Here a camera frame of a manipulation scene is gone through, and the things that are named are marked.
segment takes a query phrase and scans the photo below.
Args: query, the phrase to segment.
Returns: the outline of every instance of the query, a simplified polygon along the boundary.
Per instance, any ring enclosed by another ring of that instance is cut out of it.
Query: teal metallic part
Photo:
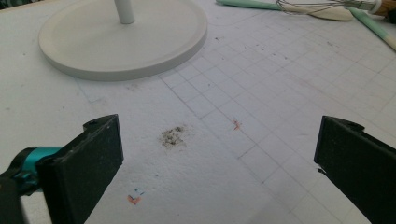
[[[34,175],[37,175],[37,170],[35,169],[35,163],[42,158],[55,154],[61,149],[61,147],[38,147],[33,150],[29,156],[26,158],[22,171],[25,172],[33,172]]]

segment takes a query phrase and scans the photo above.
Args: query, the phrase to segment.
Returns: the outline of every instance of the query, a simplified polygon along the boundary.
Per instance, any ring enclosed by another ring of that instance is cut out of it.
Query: white round base
[[[73,77],[119,81],[186,62],[206,39],[205,13],[190,0],[131,0],[135,22],[121,24],[114,1],[84,0],[42,27],[49,62]]]

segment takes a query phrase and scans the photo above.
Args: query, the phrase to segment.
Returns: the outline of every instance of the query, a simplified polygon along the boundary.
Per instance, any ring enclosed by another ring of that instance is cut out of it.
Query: teal stick
[[[275,3],[264,3],[264,2],[256,2],[256,1],[240,1],[240,0],[216,0],[216,2],[221,3],[226,6],[233,7],[251,7],[251,8],[262,8],[262,9],[270,9],[270,10],[278,10],[281,8]]]
[[[385,43],[387,43],[391,48],[396,50],[396,38],[389,35],[382,27],[373,21],[365,12],[356,9],[348,8],[352,15],[363,23],[367,28],[369,28],[373,33],[375,33],[379,38],[381,38]]]

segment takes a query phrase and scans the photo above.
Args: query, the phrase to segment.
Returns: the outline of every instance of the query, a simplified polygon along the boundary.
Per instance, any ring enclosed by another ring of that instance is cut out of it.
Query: white pole
[[[114,0],[117,12],[119,13],[122,24],[131,24],[134,22],[134,13],[132,12],[131,0]]]

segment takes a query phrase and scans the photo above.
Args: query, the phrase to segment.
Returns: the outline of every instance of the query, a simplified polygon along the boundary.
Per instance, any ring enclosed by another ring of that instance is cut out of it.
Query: whisk
[[[326,10],[330,7],[354,7],[361,10],[367,10],[369,13],[378,16],[393,18],[396,14],[396,0],[318,0],[314,2],[290,2],[289,0],[276,0],[276,3],[285,12],[288,12],[288,6],[308,7],[312,9],[312,12]]]

